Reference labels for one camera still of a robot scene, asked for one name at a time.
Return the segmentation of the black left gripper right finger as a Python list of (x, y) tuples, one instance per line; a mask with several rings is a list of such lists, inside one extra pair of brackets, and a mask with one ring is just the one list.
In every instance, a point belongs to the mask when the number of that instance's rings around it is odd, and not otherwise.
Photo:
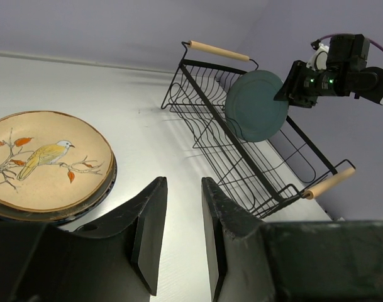
[(266, 223), (201, 192), (212, 301), (383, 301), (383, 221)]

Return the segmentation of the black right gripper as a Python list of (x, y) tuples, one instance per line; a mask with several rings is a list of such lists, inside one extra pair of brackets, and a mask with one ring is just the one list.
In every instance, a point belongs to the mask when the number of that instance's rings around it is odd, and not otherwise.
[(293, 63), (289, 75), (274, 96), (274, 101), (288, 101), (290, 106), (312, 108), (320, 96), (337, 96), (337, 73), (313, 70), (303, 61)]

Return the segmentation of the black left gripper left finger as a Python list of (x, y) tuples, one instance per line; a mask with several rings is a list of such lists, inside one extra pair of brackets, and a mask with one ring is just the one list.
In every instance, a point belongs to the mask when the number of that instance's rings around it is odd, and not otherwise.
[(167, 180), (73, 232), (0, 221), (0, 301), (148, 301), (157, 293)]

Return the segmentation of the teal green plate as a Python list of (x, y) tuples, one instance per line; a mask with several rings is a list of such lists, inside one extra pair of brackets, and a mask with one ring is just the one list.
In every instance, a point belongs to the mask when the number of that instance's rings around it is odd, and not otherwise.
[(228, 128), (241, 140), (262, 142), (274, 136), (286, 121), (289, 104), (275, 101), (282, 80), (267, 70), (240, 76), (230, 87), (225, 101)]

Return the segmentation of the dark green reindeer plate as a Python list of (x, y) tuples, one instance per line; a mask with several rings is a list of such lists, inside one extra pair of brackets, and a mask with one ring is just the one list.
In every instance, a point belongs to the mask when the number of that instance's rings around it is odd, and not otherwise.
[(53, 210), (51, 212), (33, 212), (26, 210), (18, 210), (11, 206), (6, 206), (0, 203), (0, 220), (9, 221), (34, 221), (34, 222), (50, 222), (55, 223), (59, 220), (64, 220), (67, 217), (74, 216), (90, 207), (96, 200), (101, 197), (105, 189), (109, 186), (112, 179), (113, 172), (118, 171), (116, 158), (113, 157), (113, 166), (108, 174), (108, 178), (103, 182), (101, 187), (85, 201), (80, 202), (77, 205), (69, 206), (64, 210)]

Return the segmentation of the blue floral white plate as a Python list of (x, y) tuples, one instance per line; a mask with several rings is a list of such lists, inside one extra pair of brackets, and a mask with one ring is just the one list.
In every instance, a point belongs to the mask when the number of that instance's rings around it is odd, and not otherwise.
[(90, 211), (92, 211), (97, 206), (99, 206), (108, 197), (108, 195), (110, 194), (111, 190), (113, 189), (114, 184), (116, 182), (116, 177), (117, 177), (117, 171), (114, 171), (112, 179), (110, 180), (109, 186), (105, 189), (103, 195), (101, 197), (99, 197), (96, 200), (96, 202), (93, 203), (90, 207), (88, 207), (87, 209), (85, 209), (83, 211), (80, 211), (79, 213), (75, 214), (74, 216), (67, 217), (64, 220), (59, 220), (59, 221), (55, 222), (55, 225), (58, 225), (58, 226), (66, 225), (66, 224), (68, 224), (70, 222), (76, 221), (79, 218), (82, 218), (83, 216), (87, 215)]

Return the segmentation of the cream plate gold rim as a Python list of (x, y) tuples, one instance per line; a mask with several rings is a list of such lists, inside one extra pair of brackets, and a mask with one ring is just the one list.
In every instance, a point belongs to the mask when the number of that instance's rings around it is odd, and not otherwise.
[(51, 212), (77, 205), (108, 178), (114, 153), (87, 122), (56, 111), (0, 119), (0, 203)]

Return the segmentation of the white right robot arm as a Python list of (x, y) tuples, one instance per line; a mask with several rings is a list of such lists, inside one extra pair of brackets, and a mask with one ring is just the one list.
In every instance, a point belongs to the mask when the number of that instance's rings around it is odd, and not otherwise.
[(311, 43), (307, 61), (293, 62), (288, 76), (275, 94), (276, 101), (312, 108), (319, 97), (364, 98), (383, 106), (383, 69), (367, 65), (371, 45), (376, 42), (361, 34), (336, 34)]

